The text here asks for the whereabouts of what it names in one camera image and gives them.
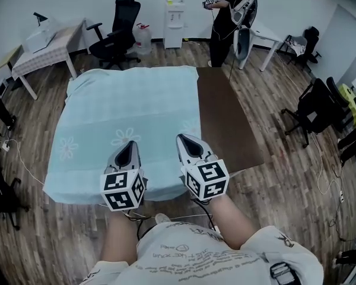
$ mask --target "table leg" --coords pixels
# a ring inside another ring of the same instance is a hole
[[[28,81],[25,79],[24,76],[19,76],[20,80],[23,82],[25,88],[28,90],[29,94],[31,95],[31,97],[33,97],[34,100],[37,100],[37,95],[35,94],[35,92],[33,91],[33,89],[30,87]]]
[[[266,56],[266,58],[265,58],[265,60],[264,60],[264,62],[263,62],[263,64],[262,64],[262,66],[260,67],[260,71],[261,71],[261,72],[264,72],[264,70],[265,70],[266,66],[268,65],[269,61],[271,60],[271,58],[272,58],[272,56],[273,56],[275,50],[277,49],[277,46],[278,46],[278,41],[276,41],[276,42],[273,44],[271,50],[269,51],[269,54]]]
[[[250,40],[249,40],[248,55],[247,55],[247,57],[246,57],[244,60],[240,61],[240,63],[239,63],[239,69],[243,69],[243,68],[244,68],[245,63],[247,62],[247,59],[248,59],[248,57],[249,57],[250,51],[252,50],[254,39],[255,39],[255,35],[253,35],[253,34],[251,33],[251,35],[250,35]]]
[[[67,66],[69,67],[71,76],[73,77],[73,79],[77,79],[77,72],[75,71],[74,65],[72,64],[70,55],[67,55],[67,60],[66,60]]]
[[[87,22],[84,20],[83,24],[82,24],[82,38],[83,38],[83,44],[84,44],[84,47],[87,49],[87,53],[90,55],[91,52],[90,52],[90,47],[87,45],[87,39],[85,37],[86,35],[86,28],[87,28]]]

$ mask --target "white sneaker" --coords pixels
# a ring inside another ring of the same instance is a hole
[[[340,264],[336,263],[336,258],[332,260],[332,269],[336,269],[340,266]]]
[[[171,220],[169,219],[169,217],[163,213],[157,213],[154,217],[155,222],[157,224],[161,224],[161,223],[167,223],[170,222]]]

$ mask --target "flower pattern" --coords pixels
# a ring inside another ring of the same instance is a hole
[[[59,143],[59,159],[62,161],[65,159],[72,159],[74,156],[73,150],[76,150],[79,147],[78,144],[74,144],[74,138],[72,136],[70,136],[68,140],[66,140],[66,138],[61,138]]]
[[[183,121],[182,125],[183,129],[179,131],[180,133],[189,134],[196,137],[200,136],[201,126],[199,124],[198,118],[193,118],[189,121]]]
[[[125,133],[122,130],[116,130],[116,136],[117,138],[113,139],[111,141],[111,145],[124,145],[128,143],[129,141],[140,141],[141,136],[140,135],[133,135],[134,129],[133,128],[128,128]]]

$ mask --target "white table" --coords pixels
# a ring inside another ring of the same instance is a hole
[[[75,24],[73,24],[72,26],[65,27],[59,32],[57,32],[53,40],[46,48],[39,50],[35,53],[24,52],[18,59],[16,64],[13,66],[13,79],[16,80],[17,78],[20,78],[25,88],[28,90],[34,100],[37,100],[37,94],[30,87],[24,75],[31,73],[37,69],[48,67],[49,65],[53,65],[61,61],[66,61],[71,76],[73,77],[73,79],[76,79],[77,72],[75,71],[74,65],[71,62],[67,47],[73,37],[76,35],[76,33],[81,29],[84,46],[88,51],[87,42],[84,38],[85,28],[85,19],[80,19],[76,21]]]
[[[275,50],[277,49],[277,46],[282,42],[282,40],[271,29],[264,26],[263,23],[261,23],[258,20],[255,20],[253,22],[250,31],[251,31],[251,34],[250,34],[248,55],[247,55],[247,58],[240,61],[239,69],[244,68],[245,63],[247,62],[247,59],[249,57],[250,51],[252,50],[253,44],[255,43],[255,40],[257,38],[260,38],[262,40],[271,40],[274,42],[269,54],[266,56],[262,66],[260,67],[260,71],[264,72],[264,70],[265,70],[266,66],[268,65],[269,61],[271,60]]]

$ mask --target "brown mat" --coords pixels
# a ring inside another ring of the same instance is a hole
[[[236,93],[221,68],[197,68],[202,139],[229,173],[263,164],[263,157]]]

